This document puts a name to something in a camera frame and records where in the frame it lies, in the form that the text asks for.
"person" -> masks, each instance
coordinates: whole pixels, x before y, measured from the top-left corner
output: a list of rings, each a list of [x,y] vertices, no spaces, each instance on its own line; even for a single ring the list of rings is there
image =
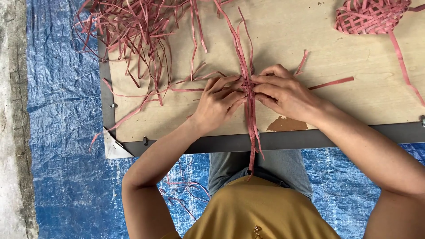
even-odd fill
[[[425,167],[390,139],[312,94],[281,65],[252,75],[255,99],[321,130],[374,183],[381,195],[365,239],[425,238]],[[160,138],[122,180],[131,239],[179,239],[156,184],[198,138],[218,128],[245,101],[240,76],[208,80],[196,112]],[[339,238],[311,203],[299,151],[265,151],[248,181],[249,153],[210,154],[212,198],[184,239]]]

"gold pendant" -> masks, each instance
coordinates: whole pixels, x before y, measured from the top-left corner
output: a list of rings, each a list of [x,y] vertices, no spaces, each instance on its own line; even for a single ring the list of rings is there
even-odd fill
[[[261,231],[261,227],[259,227],[259,226],[255,226],[255,227],[254,227],[254,232],[255,232],[255,238],[254,238],[254,239],[257,239],[258,237],[259,237],[260,239],[263,239],[263,238],[261,237],[261,235],[258,233],[259,231]]]

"finger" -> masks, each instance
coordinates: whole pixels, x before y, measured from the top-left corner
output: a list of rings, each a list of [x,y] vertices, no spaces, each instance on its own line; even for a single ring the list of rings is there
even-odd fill
[[[274,112],[279,114],[281,107],[277,104],[276,99],[273,99],[262,93],[255,94],[255,99],[260,101],[264,106],[272,109]]]
[[[266,76],[267,74],[274,74],[275,76],[282,78],[293,77],[292,74],[281,64],[269,66],[260,73],[261,76]]]
[[[215,93],[214,95],[216,95],[218,99],[224,99],[230,93],[239,89],[242,86],[243,83],[244,83],[244,80],[239,79],[239,80],[235,81],[233,84],[231,84],[229,87],[224,87],[223,90]]]
[[[238,99],[235,103],[233,103],[233,105],[227,110],[225,120],[228,120],[230,117],[232,117],[232,115],[239,108],[239,106],[241,106],[242,103],[244,103],[245,101],[247,101],[247,100],[245,98],[243,98],[243,99]]]
[[[210,78],[208,81],[207,81],[207,84],[205,85],[205,89],[204,89],[204,91],[208,91],[208,90],[210,90],[211,89],[211,87],[218,81],[218,79],[219,79],[220,77],[213,77],[213,78]]]
[[[240,79],[241,75],[234,75],[234,76],[229,76],[229,77],[223,77],[220,78],[209,90],[212,93],[216,93],[221,91],[224,86],[228,83],[237,81],[238,79]]]
[[[259,84],[252,88],[255,93],[263,93],[275,99],[279,98],[279,92],[282,88],[271,84]]]
[[[267,84],[272,84],[272,85],[277,85],[282,87],[285,85],[285,81],[286,81],[285,79],[276,77],[276,76],[256,76],[256,75],[252,75],[251,80],[257,84],[267,83]]]
[[[222,102],[225,106],[230,107],[232,106],[236,101],[242,99],[245,97],[245,93],[234,91],[230,93],[228,96],[226,96]]]

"light blue jeans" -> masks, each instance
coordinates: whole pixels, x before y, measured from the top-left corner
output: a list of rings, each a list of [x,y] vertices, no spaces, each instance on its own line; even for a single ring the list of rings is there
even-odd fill
[[[210,153],[208,190],[212,196],[229,182],[248,175],[250,152]],[[255,154],[254,176],[291,188],[310,200],[313,190],[304,166],[301,150],[263,151],[264,158]]]

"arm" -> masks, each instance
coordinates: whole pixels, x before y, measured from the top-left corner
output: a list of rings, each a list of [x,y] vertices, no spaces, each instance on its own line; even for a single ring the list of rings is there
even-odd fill
[[[156,184],[194,141],[233,115],[244,101],[236,92],[242,82],[239,76],[209,79],[194,115],[150,146],[124,175],[122,204],[131,239],[159,239],[176,230]]]
[[[256,99],[279,114],[316,126],[382,188],[365,238],[425,234],[425,167],[397,144],[310,93],[281,65],[252,76]]]

